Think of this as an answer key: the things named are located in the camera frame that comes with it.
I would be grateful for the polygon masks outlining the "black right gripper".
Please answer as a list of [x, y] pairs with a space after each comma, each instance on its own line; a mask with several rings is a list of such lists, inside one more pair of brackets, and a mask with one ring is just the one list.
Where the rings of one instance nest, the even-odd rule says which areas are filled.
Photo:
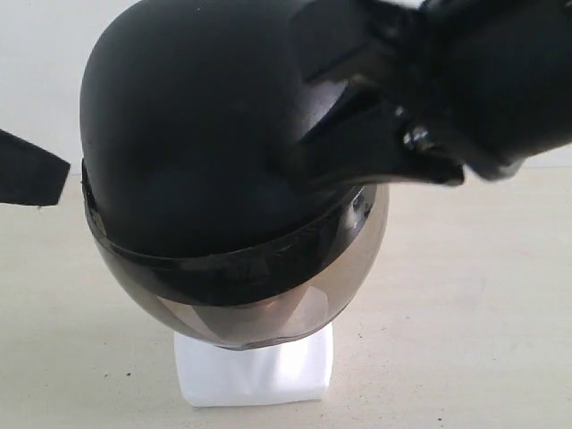
[[312, 1], [290, 38], [306, 83], [387, 75], [405, 108], [345, 88], [298, 141], [267, 147], [295, 188], [457, 187], [464, 167], [498, 181], [571, 140], [568, 1]]

